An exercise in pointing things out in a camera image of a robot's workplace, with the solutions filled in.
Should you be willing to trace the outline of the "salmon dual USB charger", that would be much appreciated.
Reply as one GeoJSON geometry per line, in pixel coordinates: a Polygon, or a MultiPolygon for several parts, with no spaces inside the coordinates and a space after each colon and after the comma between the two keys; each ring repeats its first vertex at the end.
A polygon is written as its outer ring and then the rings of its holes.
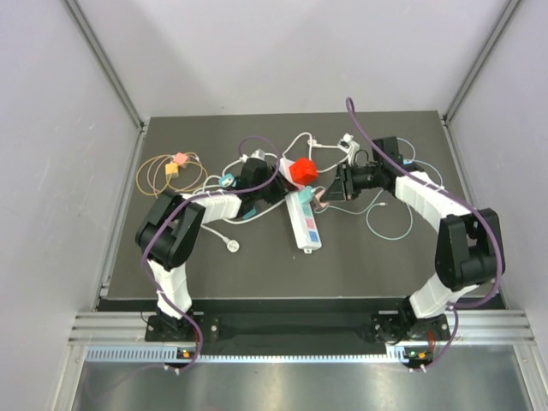
{"type": "Polygon", "coordinates": [[[330,203],[328,201],[322,200],[324,193],[325,193],[324,190],[319,190],[318,192],[314,193],[314,197],[313,197],[314,213],[324,212],[329,207],[330,203]]]}

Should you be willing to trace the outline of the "mint USB charger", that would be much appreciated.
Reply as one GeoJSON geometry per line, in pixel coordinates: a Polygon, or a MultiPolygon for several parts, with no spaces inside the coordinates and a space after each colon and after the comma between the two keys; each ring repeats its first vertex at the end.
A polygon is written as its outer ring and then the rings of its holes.
{"type": "Polygon", "coordinates": [[[310,186],[305,186],[298,193],[298,200],[302,205],[309,204],[314,197],[313,188],[310,186]]]}

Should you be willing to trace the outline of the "red cube adapter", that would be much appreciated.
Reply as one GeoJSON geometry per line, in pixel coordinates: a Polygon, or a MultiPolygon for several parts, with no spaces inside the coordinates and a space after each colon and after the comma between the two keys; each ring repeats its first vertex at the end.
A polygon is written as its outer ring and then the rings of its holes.
{"type": "Polygon", "coordinates": [[[299,158],[292,163],[289,173],[292,181],[302,186],[309,185],[319,177],[316,164],[309,158],[299,158]]]}

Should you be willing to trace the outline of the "white power strip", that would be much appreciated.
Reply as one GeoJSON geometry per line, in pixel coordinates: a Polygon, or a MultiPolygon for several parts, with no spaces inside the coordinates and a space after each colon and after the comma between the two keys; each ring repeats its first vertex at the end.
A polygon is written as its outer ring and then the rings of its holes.
{"type": "Polygon", "coordinates": [[[295,187],[295,190],[286,195],[285,203],[297,248],[305,254],[311,254],[322,247],[322,242],[311,206],[312,201],[309,204],[302,205],[298,200],[298,193],[305,186],[295,184],[292,181],[289,173],[289,166],[292,163],[293,161],[287,158],[280,159],[282,175],[295,187]]]}

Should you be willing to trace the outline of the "teal power strip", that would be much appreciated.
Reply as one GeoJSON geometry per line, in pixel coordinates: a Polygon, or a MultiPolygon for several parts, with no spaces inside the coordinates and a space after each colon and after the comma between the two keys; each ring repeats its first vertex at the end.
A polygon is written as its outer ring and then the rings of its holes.
{"type": "MultiPolygon", "coordinates": [[[[220,177],[218,180],[218,183],[221,188],[236,188],[237,178],[229,173],[229,174],[226,174],[225,176],[220,177]]],[[[254,205],[251,205],[250,203],[246,204],[245,202],[242,202],[242,208],[240,209],[236,217],[241,220],[248,220],[251,217],[254,217],[256,213],[257,213],[257,209],[254,205]]]]}

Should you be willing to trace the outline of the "pink USB charger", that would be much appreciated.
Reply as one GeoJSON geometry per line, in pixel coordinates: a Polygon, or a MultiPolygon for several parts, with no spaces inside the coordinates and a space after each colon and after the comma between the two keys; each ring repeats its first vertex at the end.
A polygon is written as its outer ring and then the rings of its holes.
{"type": "Polygon", "coordinates": [[[178,152],[173,157],[173,162],[180,168],[185,168],[188,161],[189,161],[189,156],[183,152],[178,152]]]}

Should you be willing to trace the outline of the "yellow USB charger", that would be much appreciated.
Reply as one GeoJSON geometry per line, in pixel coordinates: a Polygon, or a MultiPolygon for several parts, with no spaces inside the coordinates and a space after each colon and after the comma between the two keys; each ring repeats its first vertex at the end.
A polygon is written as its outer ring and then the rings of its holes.
{"type": "Polygon", "coordinates": [[[175,179],[179,176],[180,166],[175,162],[170,162],[164,166],[164,173],[167,180],[175,179]]]}

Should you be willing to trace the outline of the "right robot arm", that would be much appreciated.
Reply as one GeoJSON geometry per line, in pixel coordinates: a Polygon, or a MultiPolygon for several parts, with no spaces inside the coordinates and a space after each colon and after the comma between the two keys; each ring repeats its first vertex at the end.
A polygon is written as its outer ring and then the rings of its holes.
{"type": "Polygon", "coordinates": [[[372,161],[340,163],[323,202],[356,199],[366,189],[381,188],[429,223],[437,234],[434,273],[398,308],[400,335],[422,337],[450,307],[479,286],[499,283],[505,269],[498,215],[478,210],[433,182],[399,152],[398,139],[372,141],[372,161]]]}

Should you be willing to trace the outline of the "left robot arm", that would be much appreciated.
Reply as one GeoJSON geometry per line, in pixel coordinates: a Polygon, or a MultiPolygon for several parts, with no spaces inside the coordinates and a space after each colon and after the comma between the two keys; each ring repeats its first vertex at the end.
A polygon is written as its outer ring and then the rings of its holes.
{"type": "Polygon", "coordinates": [[[183,196],[166,191],[158,196],[138,228],[135,242],[142,252],[141,264],[153,279],[158,295],[157,317],[175,339],[189,337],[194,319],[188,314],[186,263],[204,223],[247,220],[255,205],[273,205],[297,190],[283,175],[281,165],[248,158],[240,175],[222,176],[217,191],[183,196]]]}

